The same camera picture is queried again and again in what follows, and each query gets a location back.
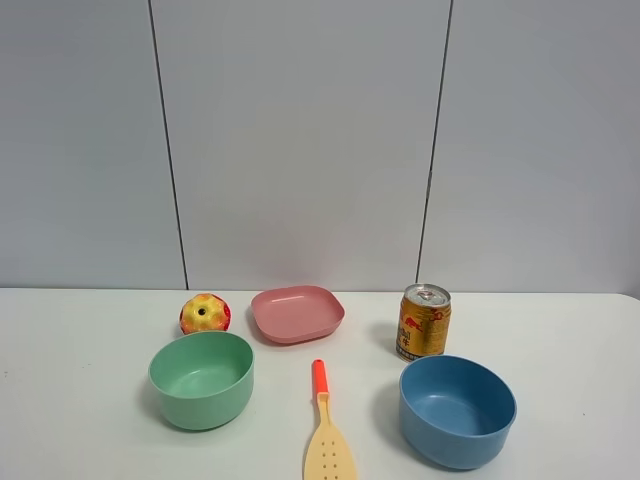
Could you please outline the pink square plastic plate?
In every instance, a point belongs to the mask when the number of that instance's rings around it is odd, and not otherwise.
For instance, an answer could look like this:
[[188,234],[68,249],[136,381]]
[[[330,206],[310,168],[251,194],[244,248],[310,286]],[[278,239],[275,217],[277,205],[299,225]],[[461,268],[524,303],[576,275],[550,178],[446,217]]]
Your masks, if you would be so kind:
[[263,291],[252,299],[251,310],[262,335],[282,345],[331,335],[345,315],[332,292],[312,285]]

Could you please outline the red yellow toy apple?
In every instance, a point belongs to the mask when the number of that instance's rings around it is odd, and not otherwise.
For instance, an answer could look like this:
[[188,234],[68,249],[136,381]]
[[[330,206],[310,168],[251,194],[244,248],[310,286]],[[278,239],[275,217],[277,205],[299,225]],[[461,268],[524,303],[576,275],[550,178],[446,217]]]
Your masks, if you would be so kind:
[[180,312],[183,334],[202,331],[227,331],[231,324],[229,305],[217,295],[201,293],[187,301]]

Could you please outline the blue plastic bowl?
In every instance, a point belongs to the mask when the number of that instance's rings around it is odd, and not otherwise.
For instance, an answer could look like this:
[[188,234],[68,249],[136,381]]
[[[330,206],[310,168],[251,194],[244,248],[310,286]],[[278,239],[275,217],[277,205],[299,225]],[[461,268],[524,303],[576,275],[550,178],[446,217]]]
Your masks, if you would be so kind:
[[399,428],[432,463],[474,470],[502,451],[517,415],[509,386],[474,361],[451,355],[406,365],[399,379]]

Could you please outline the green plastic bowl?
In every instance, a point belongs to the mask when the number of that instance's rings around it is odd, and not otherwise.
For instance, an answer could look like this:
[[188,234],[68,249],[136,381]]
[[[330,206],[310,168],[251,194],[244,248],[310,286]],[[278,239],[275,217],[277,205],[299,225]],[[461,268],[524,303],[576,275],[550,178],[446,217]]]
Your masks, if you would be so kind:
[[152,359],[148,378],[161,415],[187,431],[218,428],[239,416],[253,393],[255,355],[225,331],[185,335]]

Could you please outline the gold energy drink can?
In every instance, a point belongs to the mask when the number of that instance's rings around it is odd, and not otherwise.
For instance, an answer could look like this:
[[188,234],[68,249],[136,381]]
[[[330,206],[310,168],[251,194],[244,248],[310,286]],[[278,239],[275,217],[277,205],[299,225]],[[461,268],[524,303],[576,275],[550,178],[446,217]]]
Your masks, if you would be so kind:
[[406,361],[445,351],[451,318],[451,296],[433,284],[413,284],[404,291],[396,338],[396,352]]

